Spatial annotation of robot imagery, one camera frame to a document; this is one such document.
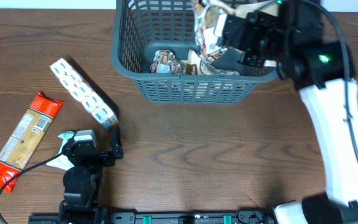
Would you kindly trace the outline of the tissue pack multipack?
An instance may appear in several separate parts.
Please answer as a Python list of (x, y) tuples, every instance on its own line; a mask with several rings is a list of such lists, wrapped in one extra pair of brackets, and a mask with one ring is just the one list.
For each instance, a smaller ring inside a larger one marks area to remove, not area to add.
[(112, 107), (100, 97), (81, 74), (65, 59), (60, 58), (50, 66), (51, 71), (69, 94), (79, 102), (104, 129), (111, 129), (118, 118)]

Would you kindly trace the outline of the orange spaghetti packet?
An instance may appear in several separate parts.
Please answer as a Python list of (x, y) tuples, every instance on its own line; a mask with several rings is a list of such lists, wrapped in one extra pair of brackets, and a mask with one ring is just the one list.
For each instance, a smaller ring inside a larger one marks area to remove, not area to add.
[(35, 96), (0, 151), (0, 187), (10, 181), (4, 189), (6, 193), (12, 192), (17, 182), (13, 177), (25, 169), (64, 104), (64, 101), (50, 99), (42, 92)]

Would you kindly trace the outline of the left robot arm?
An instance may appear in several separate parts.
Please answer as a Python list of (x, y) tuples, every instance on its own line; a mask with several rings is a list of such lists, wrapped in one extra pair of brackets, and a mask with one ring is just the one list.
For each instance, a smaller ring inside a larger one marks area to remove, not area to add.
[(114, 125), (109, 140), (110, 150), (98, 152), (92, 130), (77, 131), (63, 145), (62, 153), (73, 167), (63, 176), (64, 200), (60, 204), (59, 223), (110, 223), (108, 209), (99, 207), (103, 168), (115, 165), (124, 152), (120, 127)]

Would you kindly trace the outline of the mushroom pouch with label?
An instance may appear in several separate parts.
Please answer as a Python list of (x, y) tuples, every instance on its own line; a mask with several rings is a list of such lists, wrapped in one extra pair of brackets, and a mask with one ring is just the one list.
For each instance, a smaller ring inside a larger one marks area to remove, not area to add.
[(178, 60), (169, 50), (157, 50), (154, 61), (150, 66), (151, 73), (171, 73), (173, 75), (184, 74), (186, 64)]

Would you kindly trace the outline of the teal snack pouch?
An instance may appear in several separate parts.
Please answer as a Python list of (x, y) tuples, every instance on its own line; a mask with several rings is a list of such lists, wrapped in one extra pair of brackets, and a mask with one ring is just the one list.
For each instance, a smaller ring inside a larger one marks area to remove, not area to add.
[[(60, 146), (60, 150), (58, 153), (62, 153), (63, 151), (63, 147), (64, 145), (68, 142), (69, 139), (71, 139), (73, 136), (75, 135), (74, 131), (65, 131), (61, 134), (58, 135), (58, 137), (60, 139), (62, 139), (62, 144)], [(67, 156), (65, 155), (60, 155), (59, 157), (57, 157), (56, 159), (47, 162), (46, 163), (47, 166), (50, 167), (56, 167), (62, 170), (69, 170), (72, 167), (74, 167), (74, 165), (68, 160)]]

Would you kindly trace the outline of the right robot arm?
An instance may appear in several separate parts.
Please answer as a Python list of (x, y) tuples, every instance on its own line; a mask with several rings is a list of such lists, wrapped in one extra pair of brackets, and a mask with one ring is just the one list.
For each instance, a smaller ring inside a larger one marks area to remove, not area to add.
[(221, 13), (213, 44), (241, 52), (239, 63), (277, 63), (292, 80), (313, 122), (323, 158), (322, 194), (272, 207), (265, 223), (358, 222), (358, 83), (351, 51), (334, 16), (319, 1), (274, 1), (231, 8), (204, 1)]

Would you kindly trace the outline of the beige mushroom pouch brown header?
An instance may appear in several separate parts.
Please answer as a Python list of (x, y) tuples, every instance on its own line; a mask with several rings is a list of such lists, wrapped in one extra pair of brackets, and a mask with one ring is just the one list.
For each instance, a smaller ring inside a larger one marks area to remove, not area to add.
[(211, 64), (204, 63), (196, 52), (188, 51), (188, 59), (186, 61), (186, 75), (206, 75), (206, 76), (239, 76), (239, 72), (234, 70), (222, 70), (214, 68)]

